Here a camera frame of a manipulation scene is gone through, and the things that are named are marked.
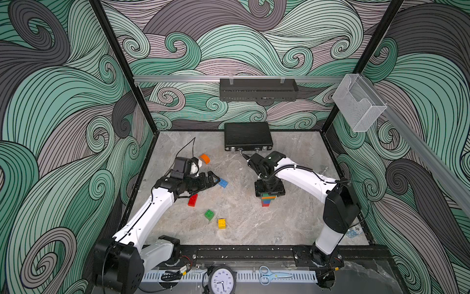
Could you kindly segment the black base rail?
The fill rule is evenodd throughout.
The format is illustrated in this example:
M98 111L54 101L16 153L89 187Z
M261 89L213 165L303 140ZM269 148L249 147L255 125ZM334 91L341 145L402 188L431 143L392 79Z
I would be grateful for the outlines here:
M180 245L168 261L151 265L150 269L176 268L190 264L192 267L208 267L222 263L281 263L288 268L336 268L345 262L361 260L392 261L388 248L380 245L337 246L325 256L313 246L307 245Z

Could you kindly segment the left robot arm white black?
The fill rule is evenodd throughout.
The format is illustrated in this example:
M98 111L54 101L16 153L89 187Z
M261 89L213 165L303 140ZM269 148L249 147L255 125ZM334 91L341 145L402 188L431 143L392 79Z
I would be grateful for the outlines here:
M172 172L170 176L158 179L136 215L111 238L102 239L95 245L93 289L103 294L133 294L145 273L163 262L175 261L177 239L166 236L145 246L151 230L181 194L194 195L220 181L211 171L198 176Z

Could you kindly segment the yellow square lego brick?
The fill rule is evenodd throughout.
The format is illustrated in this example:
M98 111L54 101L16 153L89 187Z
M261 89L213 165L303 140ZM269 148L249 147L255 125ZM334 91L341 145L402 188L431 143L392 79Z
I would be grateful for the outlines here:
M218 219L217 225L220 230L226 229L226 219Z

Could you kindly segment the black hard case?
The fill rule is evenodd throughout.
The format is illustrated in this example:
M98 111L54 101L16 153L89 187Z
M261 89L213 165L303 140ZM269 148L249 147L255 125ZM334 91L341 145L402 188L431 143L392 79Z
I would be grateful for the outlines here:
M269 151L273 146L267 122L229 122L225 124L225 151Z

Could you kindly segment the orange half-round block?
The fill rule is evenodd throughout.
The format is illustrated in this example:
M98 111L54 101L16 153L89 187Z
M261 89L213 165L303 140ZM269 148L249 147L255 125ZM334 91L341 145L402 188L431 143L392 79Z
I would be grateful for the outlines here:
M206 165L208 165L208 164L210 163L210 161L211 161L210 158L209 158L209 156L207 156L206 154L202 154L202 155L200 156L200 159L201 159Z

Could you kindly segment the red long lego brick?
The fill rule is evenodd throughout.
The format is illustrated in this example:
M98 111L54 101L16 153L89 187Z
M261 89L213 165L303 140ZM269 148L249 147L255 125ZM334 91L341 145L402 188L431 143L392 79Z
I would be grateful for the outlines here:
M198 194L192 195L188 199L188 206L195 207L198 199Z

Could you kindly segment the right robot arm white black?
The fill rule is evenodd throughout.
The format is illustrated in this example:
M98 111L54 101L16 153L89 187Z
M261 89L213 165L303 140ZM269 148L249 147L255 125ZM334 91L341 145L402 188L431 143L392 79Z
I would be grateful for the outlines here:
M343 236L357 218L360 207L350 181L318 174L313 169L299 165L286 155L273 151L266 157L260 154L243 154L247 165L258 176L255 194L264 203L270 203L286 194L284 181L308 192L323 204L323 228L312 245L313 261L324 265Z

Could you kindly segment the black wall shelf tray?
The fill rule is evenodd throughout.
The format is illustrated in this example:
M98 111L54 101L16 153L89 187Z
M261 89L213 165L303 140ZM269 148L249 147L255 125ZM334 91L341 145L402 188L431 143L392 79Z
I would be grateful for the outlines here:
M225 102L290 102L298 93L292 78L222 78L219 83L219 98Z

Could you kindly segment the clear plastic wall holder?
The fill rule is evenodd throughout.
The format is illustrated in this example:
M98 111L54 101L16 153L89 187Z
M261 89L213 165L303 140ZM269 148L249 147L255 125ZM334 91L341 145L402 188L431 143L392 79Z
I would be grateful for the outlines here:
M346 74L332 98L353 132L367 132L387 109L373 83L358 73Z

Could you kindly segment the light blue scissors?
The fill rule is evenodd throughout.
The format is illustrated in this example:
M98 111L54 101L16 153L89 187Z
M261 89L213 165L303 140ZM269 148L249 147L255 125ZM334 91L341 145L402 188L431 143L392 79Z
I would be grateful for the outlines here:
M269 285L275 279L291 279L293 275L290 273L272 272L267 266L260 266L259 268L259 283L261 285Z

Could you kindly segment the light blue long lego brick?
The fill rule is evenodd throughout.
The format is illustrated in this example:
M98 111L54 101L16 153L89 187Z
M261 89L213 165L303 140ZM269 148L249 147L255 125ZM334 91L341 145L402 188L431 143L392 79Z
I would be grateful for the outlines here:
M223 188L226 188L228 186L228 182L221 178L220 181L218 182L218 185Z

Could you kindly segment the light green square lego brick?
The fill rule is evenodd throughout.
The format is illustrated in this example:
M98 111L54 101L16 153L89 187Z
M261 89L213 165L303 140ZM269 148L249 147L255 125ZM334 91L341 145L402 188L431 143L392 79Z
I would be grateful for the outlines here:
M214 213L212 210L208 209L208 210L204 213L204 216L205 216L205 218L206 218L208 221L211 221L211 220L213 220L213 218L214 218L214 216L215 216L215 213Z

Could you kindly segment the white analog clock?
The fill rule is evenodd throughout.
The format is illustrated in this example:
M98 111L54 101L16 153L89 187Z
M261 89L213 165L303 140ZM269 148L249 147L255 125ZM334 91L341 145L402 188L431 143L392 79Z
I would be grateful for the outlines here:
M236 291L236 272L225 265L210 267L207 272L207 294L234 294Z

